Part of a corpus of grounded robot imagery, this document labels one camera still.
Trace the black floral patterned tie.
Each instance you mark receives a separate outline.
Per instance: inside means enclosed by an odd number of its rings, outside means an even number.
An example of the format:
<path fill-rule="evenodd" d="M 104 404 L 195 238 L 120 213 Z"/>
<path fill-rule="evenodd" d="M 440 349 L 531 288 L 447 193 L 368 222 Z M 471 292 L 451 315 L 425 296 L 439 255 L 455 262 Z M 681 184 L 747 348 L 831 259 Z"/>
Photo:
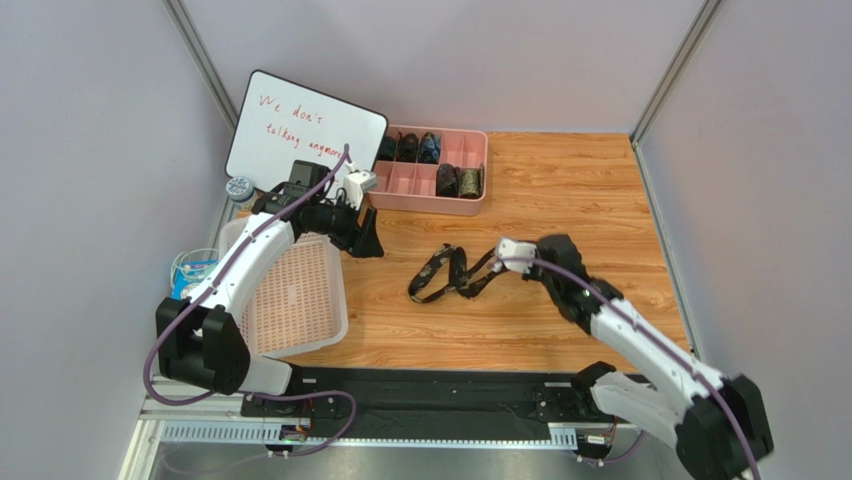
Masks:
<path fill-rule="evenodd" d="M 408 285 L 409 298 L 419 304 L 429 304 L 443 296 L 456 293 L 465 299 L 473 299 L 506 269 L 493 270 L 495 249 L 487 251 L 473 266 L 467 264 L 467 254 L 463 247 L 449 243 L 442 244 L 425 262 Z M 443 269 L 447 269 L 447 283 L 428 295 L 423 290 Z"/>

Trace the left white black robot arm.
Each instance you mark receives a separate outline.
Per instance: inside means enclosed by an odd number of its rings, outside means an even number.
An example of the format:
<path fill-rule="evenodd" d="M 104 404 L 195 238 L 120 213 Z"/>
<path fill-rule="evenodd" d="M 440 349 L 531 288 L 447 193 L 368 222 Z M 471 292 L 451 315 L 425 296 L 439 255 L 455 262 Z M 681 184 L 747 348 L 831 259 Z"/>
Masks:
<path fill-rule="evenodd" d="M 290 364 L 250 351 L 238 317 L 269 270 L 301 235 L 326 236 L 355 258 L 384 254 L 376 232 L 377 211 L 363 200 L 375 189 L 374 172 L 349 156 L 329 168 L 293 163 L 287 180 L 263 193 L 236 243 L 187 297 L 167 297 L 155 312 L 157 340 L 144 364 L 144 384 L 156 397 L 152 368 L 164 377 L 203 389 L 203 395 L 234 393 L 281 396 Z"/>

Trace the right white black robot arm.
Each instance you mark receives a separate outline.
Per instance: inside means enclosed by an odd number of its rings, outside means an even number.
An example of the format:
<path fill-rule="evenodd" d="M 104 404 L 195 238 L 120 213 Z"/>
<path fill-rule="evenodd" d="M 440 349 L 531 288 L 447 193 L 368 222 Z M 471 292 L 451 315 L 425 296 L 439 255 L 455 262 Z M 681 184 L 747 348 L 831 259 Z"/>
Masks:
<path fill-rule="evenodd" d="M 646 379 L 613 367 L 588 370 L 586 390 L 599 411 L 627 420 L 672 448 L 694 479 L 760 478 L 774 450 L 762 392 L 744 374 L 704 363 L 654 327 L 611 283 L 590 275 L 566 234 L 521 248 L 520 271 L 540 282 L 559 313 L 608 345 Z"/>

